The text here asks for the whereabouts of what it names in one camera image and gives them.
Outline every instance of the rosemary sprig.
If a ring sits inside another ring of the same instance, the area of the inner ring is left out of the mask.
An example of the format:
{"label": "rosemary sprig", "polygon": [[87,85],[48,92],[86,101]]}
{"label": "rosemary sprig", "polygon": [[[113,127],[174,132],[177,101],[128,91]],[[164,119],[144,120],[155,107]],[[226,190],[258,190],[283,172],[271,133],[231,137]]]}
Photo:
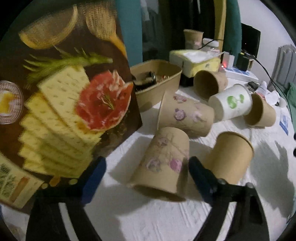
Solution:
{"label": "rosemary sprig", "polygon": [[54,59],[48,57],[35,57],[30,55],[35,61],[27,60],[25,61],[30,65],[23,65],[24,68],[30,70],[32,73],[28,74],[27,81],[28,86],[31,86],[33,83],[52,75],[53,73],[67,67],[86,67],[93,64],[103,64],[103,63],[112,63],[113,60],[111,58],[104,57],[97,53],[89,53],[88,55],[85,53],[83,49],[79,51],[74,48],[76,51],[76,55],[72,55],[67,53],[57,47],[56,50],[60,52],[61,59]]}
{"label": "rosemary sprig", "polygon": [[105,95],[103,96],[103,98],[102,98],[102,101],[103,101],[103,103],[104,103],[105,105],[107,105],[111,110],[115,110],[114,105],[113,105],[113,103],[112,103],[111,98],[110,98],[109,95],[106,95],[106,94],[105,94]]}

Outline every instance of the radiator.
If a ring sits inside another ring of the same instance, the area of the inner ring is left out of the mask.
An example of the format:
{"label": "radiator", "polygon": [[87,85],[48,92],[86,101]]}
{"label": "radiator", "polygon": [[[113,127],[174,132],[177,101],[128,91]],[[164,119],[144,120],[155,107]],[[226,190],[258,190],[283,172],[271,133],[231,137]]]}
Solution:
{"label": "radiator", "polygon": [[[284,90],[288,89],[289,83],[296,84],[296,48],[293,45],[279,47],[272,79]],[[268,89],[274,89],[271,82]]]}

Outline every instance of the purple flower print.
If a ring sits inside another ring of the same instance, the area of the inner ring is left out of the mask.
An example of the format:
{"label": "purple flower print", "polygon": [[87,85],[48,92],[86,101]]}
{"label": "purple flower print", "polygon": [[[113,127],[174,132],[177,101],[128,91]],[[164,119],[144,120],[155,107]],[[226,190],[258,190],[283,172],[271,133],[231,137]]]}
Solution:
{"label": "purple flower print", "polygon": [[166,137],[161,137],[157,140],[159,147],[165,147],[168,145],[168,139]]}
{"label": "purple flower print", "polygon": [[174,117],[177,121],[182,121],[185,119],[186,117],[186,114],[183,110],[180,110],[180,109],[175,109],[175,114],[174,114]]}
{"label": "purple flower print", "polygon": [[160,166],[161,162],[157,158],[152,158],[146,165],[147,169],[152,172],[160,172]]}
{"label": "purple flower print", "polygon": [[174,100],[176,100],[180,104],[187,101],[187,99],[184,96],[181,96],[181,95],[174,95],[173,98],[174,98]]}
{"label": "purple flower print", "polygon": [[168,163],[169,167],[176,173],[181,172],[182,161],[179,159],[172,158],[172,160]]}
{"label": "purple flower print", "polygon": [[192,114],[192,119],[194,122],[202,121],[202,114],[199,111],[195,111]]}

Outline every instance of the white bed sheet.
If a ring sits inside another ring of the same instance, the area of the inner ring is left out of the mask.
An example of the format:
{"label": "white bed sheet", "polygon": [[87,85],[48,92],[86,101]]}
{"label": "white bed sheet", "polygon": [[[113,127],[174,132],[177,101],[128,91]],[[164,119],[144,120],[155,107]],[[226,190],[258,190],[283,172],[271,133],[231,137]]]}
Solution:
{"label": "white bed sheet", "polygon": [[[242,82],[229,79],[229,86],[235,83]],[[177,93],[198,99],[190,87],[180,87]],[[159,106],[160,103],[141,113],[143,126],[107,158],[107,172],[92,202],[85,207],[103,241],[192,241],[210,211],[210,206],[201,200],[191,178],[188,182],[187,201],[183,203],[149,199],[124,185],[153,138]],[[289,120],[287,136],[279,126],[279,116],[281,111],[289,116],[288,110],[274,108],[277,119],[273,127],[251,129],[246,126],[242,117],[238,117],[215,123],[207,137],[190,141],[190,156],[203,160],[221,132],[235,131],[250,139],[255,156],[239,185],[252,182],[256,186],[267,218],[271,241],[276,240],[286,227],[287,217],[292,211],[296,184],[296,159],[293,156],[296,142],[293,139],[293,126]],[[60,204],[60,207],[70,240],[75,241],[77,237],[65,205]],[[234,208],[235,204],[231,203],[218,240],[224,240]],[[21,227],[25,232],[28,215],[5,206],[2,212],[7,222]]]}

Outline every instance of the paper cup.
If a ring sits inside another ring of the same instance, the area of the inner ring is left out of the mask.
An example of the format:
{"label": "paper cup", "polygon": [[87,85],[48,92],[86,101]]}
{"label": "paper cup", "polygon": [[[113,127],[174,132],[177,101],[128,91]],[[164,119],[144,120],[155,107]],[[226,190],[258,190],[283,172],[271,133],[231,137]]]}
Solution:
{"label": "paper cup", "polygon": [[253,156],[253,146],[246,137],[235,132],[223,132],[217,137],[205,168],[210,169],[217,178],[237,184]]}
{"label": "paper cup", "polygon": [[202,46],[203,32],[192,29],[184,29],[183,31],[186,49],[198,49]]}
{"label": "paper cup", "polygon": [[215,117],[219,121],[247,115],[252,108],[251,95],[248,89],[240,84],[211,96],[208,103],[214,109]]}
{"label": "paper cup", "polygon": [[213,108],[166,91],[159,109],[157,129],[170,126],[183,130],[190,137],[205,137],[214,117]]}
{"label": "paper cup", "polygon": [[227,85],[228,79],[225,73],[221,72],[201,70],[196,73],[193,79],[195,93],[205,100],[225,90]]}
{"label": "paper cup", "polygon": [[185,201],[189,137],[173,127],[157,131],[129,186],[145,196],[164,201]]}
{"label": "paper cup", "polygon": [[258,94],[252,94],[252,109],[244,116],[249,126],[270,127],[276,121],[276,111]]}

